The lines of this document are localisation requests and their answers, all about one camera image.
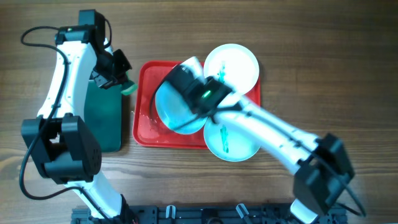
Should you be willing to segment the white plate top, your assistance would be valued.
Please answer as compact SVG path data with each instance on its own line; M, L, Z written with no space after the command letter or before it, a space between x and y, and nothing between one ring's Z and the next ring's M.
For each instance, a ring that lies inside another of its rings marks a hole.
M254 54L239 44L223 44L207 56L205 77L223 80L235 92L244 95L251 91L259 79L259 63Z

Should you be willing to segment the yellow green sponge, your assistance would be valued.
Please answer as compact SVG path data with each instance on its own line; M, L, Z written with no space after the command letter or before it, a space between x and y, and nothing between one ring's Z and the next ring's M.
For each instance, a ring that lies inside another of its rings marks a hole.
M131 95L137 88L138 85L129 78L128 72L126 72L126 81L121 84L121 94L125 96Z

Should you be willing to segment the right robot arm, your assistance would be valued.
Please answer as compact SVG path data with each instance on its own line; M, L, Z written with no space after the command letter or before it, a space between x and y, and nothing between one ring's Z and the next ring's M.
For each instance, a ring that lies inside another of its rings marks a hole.
M164 78L197 118L210 118L263 147L294 175L291 214L302 223L326 215L349 182L354 169L342 140L320 138L291 126L246 96L198 70L176 65Z

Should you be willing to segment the red plastic tray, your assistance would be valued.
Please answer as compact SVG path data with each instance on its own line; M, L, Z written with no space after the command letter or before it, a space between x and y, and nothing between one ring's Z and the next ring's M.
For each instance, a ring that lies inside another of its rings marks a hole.
M177 134L167 129L159 119L156 109L149 108L150 98L156 87L177 64L178 61L153 60L142 66L132 135L138 144L145 147L206 149L202 129L190 135Z

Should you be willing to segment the dark green water tray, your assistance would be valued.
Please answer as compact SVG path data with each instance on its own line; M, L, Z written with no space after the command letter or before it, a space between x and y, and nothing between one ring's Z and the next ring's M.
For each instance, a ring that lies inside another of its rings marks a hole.
M102 152L116 152L121 148L122 94L120 86L108 89L88 82L84 120Z

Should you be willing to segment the white plate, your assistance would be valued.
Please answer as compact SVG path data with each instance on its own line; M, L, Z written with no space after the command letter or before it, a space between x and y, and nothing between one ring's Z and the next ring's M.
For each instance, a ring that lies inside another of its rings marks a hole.
M206 123L206 118L198 118L192 123L178 129L179 126L194 120L196 115L189 110L182 96L172 87L169 81L161 84L156 91L155 108L165 126L178 134L194 134L201 130Z
M239 44L223 44L207 56L205 77L223 80L235 92L244 95L251 91L259 79L259 63L254 54Z
M208 149L216 157L228 162L245 161L260 149L260 145L225 125L213 123L211 119L204 125L203 136Z

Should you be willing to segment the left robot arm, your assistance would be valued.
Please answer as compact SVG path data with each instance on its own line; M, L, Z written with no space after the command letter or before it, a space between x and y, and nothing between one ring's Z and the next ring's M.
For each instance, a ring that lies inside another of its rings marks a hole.
M23 162L33 160L39 174L74 191L86 203L95 223L135 223L124 196L101 171L101 146L86 125L85 103L90 82L123 95L137 85L127 75L131 64L111 47L111 25L94 9L81 10L76 26L56 28L52 49L57 62L50 90L36 118L22 122L27 146Z

